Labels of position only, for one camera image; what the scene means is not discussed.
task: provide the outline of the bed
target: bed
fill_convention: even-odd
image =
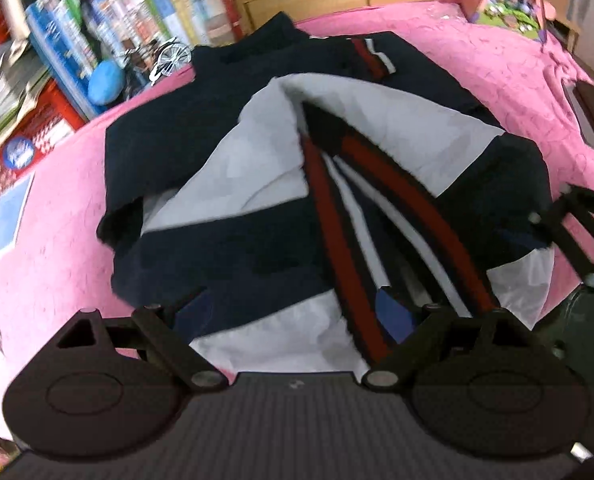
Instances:
[[[506,30],[471,25],[446,2],[352,10],[299,27],[320,37],[394,31],[455,76],[504,129],[537,143],[553,196],[564,182],[594,189],[594,150],[583,142],[562,90],[567,80],[590,79],[556,41],[542,48]],[[95,235],[104,213],[106,127],[193,76],[192,69],[179,72],[110,110],[37,167],[16,248],[0,260],[0,404],[11,378],[78,309],[94,306],[106,317],[130,313],[110,290],[112,252]],[[542,315],[577,283],[557,252]],[[0,434],[7,436],[1,414]]]

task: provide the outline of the red stripe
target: red stripe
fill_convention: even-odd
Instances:
[[[401,173],[392,167],[389,161],[384,163],[383,156],[369,149],[355,137],[344,137],[341,154],[342,156],[350,156],[360,167],[379,179],[391,192],[410,205],[419,216],[420,221],[432,231],[436,240],[445,248],[456,273],[470,291],[472,299],[477,302],[480,313],[489,312],[498,307],[498,304],[481,281],[466,248],[448,222],[442,218],[435,206],[427,200],[419,189],[408,182]]]
[[[368,50],[365,41],[360,40],[359,38],[352,38],[351,41],[356,51],[368,65],[370,72],[372,72],[372,76],[377,81],[385,78],[385,76],[387,76],[387,72],[383,63],[381,60],[377,60],[376,56]]]
[[[377,317],[372,310],[359,272],[344,237],[343,225],[334,206],[328,172],[321,154],[312,141],[302,141],[304,170],[315,200],[326,252],[334,270],[336,291],[347,307],[352,324],[365,345],[368,357],[378,362],[390,353]]]

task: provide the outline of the pink bedsheet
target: pink bedsheet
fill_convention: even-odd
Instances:
[[[542,51],[519,34],[471,25],[456,5],[439,2],[354,10],[300,27],[316,36],[396,32],[449,70],[507,131],[539,145],[554,195],[562,182],[594,189],[594,151],[584,144],[561,87],[564,80],[588,76],[554,40]],[[186,70],[114,108],[37,166],[16,248],[0,260],[0,330],[8,368],[0,371],[0,392],[79,308],[95,306],[107,317],[130,312],[110,290],[112,253],[94,234],[104,212],[106,126],[191,79],[192,70]],[[577,282],[557,253],[544,313]]]

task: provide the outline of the round blue sticker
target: round blue sticker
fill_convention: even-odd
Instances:
[[[3,156],[7,168],[22,170],[34,159],[34,146],[25,137],[15,137],[4,146]]]

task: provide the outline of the ribbed black surface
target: ribbed black surface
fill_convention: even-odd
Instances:
[[[350,374],[241,374],[130,456],[64,464],[26,454],[0,480],[558,480],[574,467],[564,455],[504,463],[459,454],[400,397],[369,393]]]

